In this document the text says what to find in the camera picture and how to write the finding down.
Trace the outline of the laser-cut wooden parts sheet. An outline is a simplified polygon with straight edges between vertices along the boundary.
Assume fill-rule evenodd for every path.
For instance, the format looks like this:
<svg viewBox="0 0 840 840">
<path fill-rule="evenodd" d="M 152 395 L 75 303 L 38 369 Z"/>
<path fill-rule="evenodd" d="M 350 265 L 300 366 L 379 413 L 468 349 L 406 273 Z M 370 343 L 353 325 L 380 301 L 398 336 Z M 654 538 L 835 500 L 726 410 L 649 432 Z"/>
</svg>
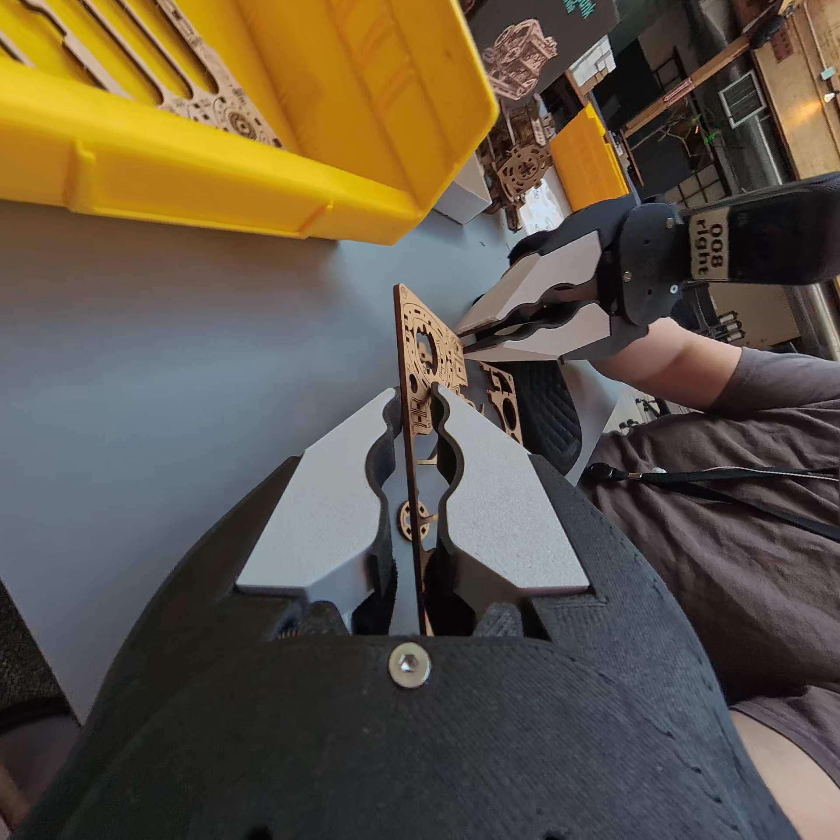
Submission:
<svg viewBox="0 0 840 840">
<path fill-rule="evenodd" d="M 2 63 L 86 84 L 283 149 L 245 86 L 176 2 L 2 2 Z"/>
<path fill-rule="evenodd" d="M 402 430 L 406 465 L 407 504 L 413 546 L 414 593 L 421 635 L 433 633 L 425 604 L 425 571 L 433 551 L 424 547 L 422 530 L 434 523 L 432 513 L 421 513 L 417 484 L 419 466 L 430 458 L 418 458 L 417 437 L 434 435 L 433 385 L 441 384 L 455 394 L 468 384 L 463 344 L 460 338 L 405 285 L 393 290 Z"/>
</svg>

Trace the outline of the black textured pad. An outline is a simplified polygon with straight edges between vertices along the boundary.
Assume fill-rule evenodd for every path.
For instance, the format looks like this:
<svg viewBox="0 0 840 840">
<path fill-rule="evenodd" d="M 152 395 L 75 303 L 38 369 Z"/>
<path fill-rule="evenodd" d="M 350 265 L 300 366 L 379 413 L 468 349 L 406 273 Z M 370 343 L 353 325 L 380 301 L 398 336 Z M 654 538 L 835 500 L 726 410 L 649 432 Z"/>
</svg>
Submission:
<svg viewBox="0 0 840 840">
<path fill-rule="evenodd" d="M 521 437 L 525 448 L 567 476 L 581 455 L 583 433 L 558 361 L 512 362 Z"/>
</svg>

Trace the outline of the white cardboard box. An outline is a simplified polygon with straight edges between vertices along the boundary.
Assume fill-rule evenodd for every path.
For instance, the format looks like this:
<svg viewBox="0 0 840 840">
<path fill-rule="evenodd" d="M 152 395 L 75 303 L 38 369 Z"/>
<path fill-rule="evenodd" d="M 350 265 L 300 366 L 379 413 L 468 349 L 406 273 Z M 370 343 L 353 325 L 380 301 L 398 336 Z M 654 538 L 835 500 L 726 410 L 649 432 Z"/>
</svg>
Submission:
<svg viewBox="0 0 840 840">
<path fill-rule="evenodd" d="M 484 168 L 478 154 L 473 153 L 438 198 L 433 210 L 463 227 L 491 205 Z"/>
</svg>

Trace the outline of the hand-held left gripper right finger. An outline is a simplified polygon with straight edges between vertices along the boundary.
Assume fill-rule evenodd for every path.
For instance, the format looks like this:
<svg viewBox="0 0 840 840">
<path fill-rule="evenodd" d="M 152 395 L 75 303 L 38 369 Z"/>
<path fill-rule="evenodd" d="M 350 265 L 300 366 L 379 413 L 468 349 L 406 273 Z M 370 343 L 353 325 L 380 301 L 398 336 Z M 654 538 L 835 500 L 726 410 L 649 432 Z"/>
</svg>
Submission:
<svg viewBox="0 0 840 840">
<path fill-rule="evenodd" d="M 576 595 L 590 581 L 529 452 L 446 386 L 437 436 L 455 460 L 437 520 L 454 593 L 475 614 L 498 602 Z"/>
</svg>

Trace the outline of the person's left forearm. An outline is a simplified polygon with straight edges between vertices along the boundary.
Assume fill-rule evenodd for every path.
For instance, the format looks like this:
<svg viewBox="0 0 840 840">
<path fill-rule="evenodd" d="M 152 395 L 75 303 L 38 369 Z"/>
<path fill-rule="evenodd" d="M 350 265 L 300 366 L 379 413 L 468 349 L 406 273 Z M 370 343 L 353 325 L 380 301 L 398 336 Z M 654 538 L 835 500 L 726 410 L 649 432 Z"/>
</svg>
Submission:
<svg viewBox="0 0 840 840">
<path fill-rule="evenodd" d="M 839 789 L 793 741 L 762 723 L 730 712 L 744 748 L 773 798 L 802 839 L 839 838 Z"/>
</svg>

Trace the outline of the wall vent grille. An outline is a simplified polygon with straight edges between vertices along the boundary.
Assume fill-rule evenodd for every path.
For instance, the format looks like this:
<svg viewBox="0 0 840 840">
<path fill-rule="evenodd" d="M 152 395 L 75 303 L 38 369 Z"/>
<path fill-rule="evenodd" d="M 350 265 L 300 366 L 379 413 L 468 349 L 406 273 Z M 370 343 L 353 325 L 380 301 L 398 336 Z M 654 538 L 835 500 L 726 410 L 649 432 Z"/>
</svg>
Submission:
<svg viewBox="0 0 840 840">
<path fill-rule="evenodd" d="M 743 73 L 720 89 L 718 97 L 728 125 L 733 130 L 759 117 L 767 109 L 767 103 L 754 70 Z"/>
</svg>

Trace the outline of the small wooden model part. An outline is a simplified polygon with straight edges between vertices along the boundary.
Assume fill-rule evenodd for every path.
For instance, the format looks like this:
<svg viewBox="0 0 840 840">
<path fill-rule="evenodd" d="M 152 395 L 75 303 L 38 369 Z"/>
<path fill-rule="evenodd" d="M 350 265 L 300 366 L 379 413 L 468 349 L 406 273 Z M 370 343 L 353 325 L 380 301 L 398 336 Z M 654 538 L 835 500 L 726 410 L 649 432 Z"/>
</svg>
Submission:
<svg viewBox="0 0 840 840">
<path fill-rule="evenodd" d="M 502 430 L 523 445 L 516 386 L 512 375 L 484 361 L 478 362 L 478 365 L 488 379 L 486 394 L 496 410 Z"/>
</svg>

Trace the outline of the person's right forearm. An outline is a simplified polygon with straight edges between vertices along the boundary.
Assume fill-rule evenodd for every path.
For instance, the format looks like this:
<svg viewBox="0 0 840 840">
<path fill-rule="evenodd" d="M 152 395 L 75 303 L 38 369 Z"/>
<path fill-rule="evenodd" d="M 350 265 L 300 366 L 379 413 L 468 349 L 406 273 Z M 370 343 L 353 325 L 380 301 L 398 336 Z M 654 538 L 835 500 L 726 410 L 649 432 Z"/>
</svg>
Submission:
<svg viewBox="0 0 840 840">
<path fill-rule="evenodd" d="M 742 348 L 704 337 L 662 318 L 647 334 L 594 368 L 606 378 L 691 410 L 710 409 L 724 392 Z"/>
</svg>

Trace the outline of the yellow plastic bin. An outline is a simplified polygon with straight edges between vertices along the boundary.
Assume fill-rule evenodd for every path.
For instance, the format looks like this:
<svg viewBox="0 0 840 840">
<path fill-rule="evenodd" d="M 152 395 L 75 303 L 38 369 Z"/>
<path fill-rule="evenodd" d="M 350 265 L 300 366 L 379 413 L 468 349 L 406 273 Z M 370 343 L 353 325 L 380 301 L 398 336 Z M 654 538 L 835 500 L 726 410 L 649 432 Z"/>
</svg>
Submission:
<svg viewBox="0 0 840 840">
<path fill-rule="evenodd" d="M 623 168 L 592 104 L 575 115 L 549 147 L 573 212 L 630 194 Z"/>
<path fill-rule="evenodd" d="M 176 3 L 283 149 L 2 63 L 3 200 L 393 245 L 498 115 L 460 2 Z"/>
</svg>

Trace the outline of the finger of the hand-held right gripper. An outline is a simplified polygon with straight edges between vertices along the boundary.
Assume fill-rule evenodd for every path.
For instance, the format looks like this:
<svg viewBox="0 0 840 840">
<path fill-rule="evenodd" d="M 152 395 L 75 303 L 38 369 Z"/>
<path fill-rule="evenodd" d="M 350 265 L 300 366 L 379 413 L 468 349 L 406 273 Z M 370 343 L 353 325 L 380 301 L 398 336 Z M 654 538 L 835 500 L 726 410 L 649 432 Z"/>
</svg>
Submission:
<svg viewBox="0 0 840 840">
<path fill-rule="evenodd" d="M 568 318 L 528 322 L 509 335 L 492 335 L 464 348 L 467 359 L 480 362 L 557 361 L 590 343 L 611 336 L 611 319 L 596 302 L 570 306 Z"/>
<path fill-rule="evenodd" d="M 582 287 L 595 277 L 601 257 L 601 237 L 596 230 L 546 255 L 521 257 L 471 306 L 455 332 L 465 337 L 495 327 L 521 307 L 543 303 L 556 288 Z"/>
</svg>

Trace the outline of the assembled wooden model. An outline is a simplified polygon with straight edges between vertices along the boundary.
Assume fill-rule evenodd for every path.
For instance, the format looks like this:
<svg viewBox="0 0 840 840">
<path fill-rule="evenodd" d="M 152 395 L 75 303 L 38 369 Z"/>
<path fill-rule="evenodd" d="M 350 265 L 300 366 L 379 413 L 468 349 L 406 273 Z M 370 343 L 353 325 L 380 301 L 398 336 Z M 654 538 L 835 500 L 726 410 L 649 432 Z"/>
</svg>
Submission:
<svg viewBox="0 0 840 840">
<path fill-rule="evenodd" d="M 522 229 L 520 211 L 527 193 L 539 186 L 552 164 L 550 143 L 557 133 L 554 118 L 538 94 L 522 105 L 500 105 L 500 114 L 480 143 L 477 155 L 484 172 L 490 206 L 487 214 L 502 211 L 508 229 Z"/>
</svg>

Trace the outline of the black model kit box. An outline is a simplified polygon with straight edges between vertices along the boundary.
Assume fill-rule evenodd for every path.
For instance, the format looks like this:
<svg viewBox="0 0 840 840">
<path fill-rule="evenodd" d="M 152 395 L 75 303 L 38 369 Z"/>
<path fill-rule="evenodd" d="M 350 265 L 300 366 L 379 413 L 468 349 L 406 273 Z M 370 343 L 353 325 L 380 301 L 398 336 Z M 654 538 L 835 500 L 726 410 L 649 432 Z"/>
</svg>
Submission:
<svg viewBox="0 0 840 840">
<path fill-rule="evenodd" d="M 462 2 L 490 85 L 500 100 L 540 94 L 618 22 L 614 1 Z"/>
</svg>

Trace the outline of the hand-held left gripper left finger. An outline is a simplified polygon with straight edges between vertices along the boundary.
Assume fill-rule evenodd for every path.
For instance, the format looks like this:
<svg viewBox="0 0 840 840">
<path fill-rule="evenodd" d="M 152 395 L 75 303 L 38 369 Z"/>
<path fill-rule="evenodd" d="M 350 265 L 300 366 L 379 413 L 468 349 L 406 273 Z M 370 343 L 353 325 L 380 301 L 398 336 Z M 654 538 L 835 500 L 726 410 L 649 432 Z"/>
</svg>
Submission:
<svg viewBox="0 0 840 840">
<path fill-rule="evenodd" d="M 351 617 L 394 564 L 383 486 L 396 467 L 400 397 L 384 389 L 299 458 L 236 580 L 249 595 L 329 602 Z"/>
</svg>

